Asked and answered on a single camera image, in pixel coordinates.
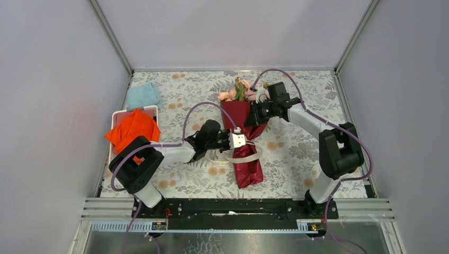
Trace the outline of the cream ribbon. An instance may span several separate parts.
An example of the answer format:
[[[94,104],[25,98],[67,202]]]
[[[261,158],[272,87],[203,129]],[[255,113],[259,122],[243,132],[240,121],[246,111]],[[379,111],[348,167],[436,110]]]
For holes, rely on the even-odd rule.
[[[259,152],[255,152],[252,155],[248,155],[242,158],[232,158],[232,157],[227,157],[225,156],[225,160],[213,160],[210,158],[209,154],[207,153],[204,158],[206,160],[208,160],[209,162],[211,162],[213,165],[215,166],[226,166],[228,164],[244,164],[244,163],[248,163],[248,162],[252,162],[252,161],[256,161],[258,159],[260,159],[262,157],[263,153],[262,151]]]

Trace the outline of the dark red wrapping paper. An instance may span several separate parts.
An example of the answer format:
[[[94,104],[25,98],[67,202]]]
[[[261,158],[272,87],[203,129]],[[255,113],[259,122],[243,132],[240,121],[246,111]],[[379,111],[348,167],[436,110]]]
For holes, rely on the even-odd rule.
[[[248,141],[258,138],[266,128],[266,124],[260,126],[245,127],[244,123],[249,113],[250,102],[247,101],[224,101],[220,106],[225,110],[222,113],[222,120],[225,129],[232,129],[234,126],[239,127]],[[245,145],[236,148],[233,158],[242,158],[252,155],[259,150],[253,145]],[[239,188],[245,188],[249,185],[258,184],[263,181],[263,170],[259,160],[234,164],[237,185]]]

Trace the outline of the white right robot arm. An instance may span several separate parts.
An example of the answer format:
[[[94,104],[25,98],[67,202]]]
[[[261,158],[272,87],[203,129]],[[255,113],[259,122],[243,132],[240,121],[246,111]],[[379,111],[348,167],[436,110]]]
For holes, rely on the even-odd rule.
[[[309,200],[304,203],[308,217],[317,218],[325,210],[324,202],[342,180],[364,163],[362,146],[357,142],[355,126],[349,122],[333,125],[311,112],[303,100],[291,98],[283,82],[266,88],[250,88],[249,113],[244,126],[258,126],[271,118],[279,117],[295,124],[318,140],[321,173],[317,183],[308,191]]]

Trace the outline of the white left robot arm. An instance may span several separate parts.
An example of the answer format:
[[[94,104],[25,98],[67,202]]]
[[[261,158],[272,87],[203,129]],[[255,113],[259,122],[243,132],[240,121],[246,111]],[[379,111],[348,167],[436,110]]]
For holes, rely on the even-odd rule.
[[[157,169],[198,161],[209,150],[230,150],[230,134],[231,130],[222,129],[217,121],[207,120],[182,144],[160,144],[138,136],[110,162],[109,171],[126,192],[144,204],[149,216],[159,217],[164,212],[164,198],[150,182]]]

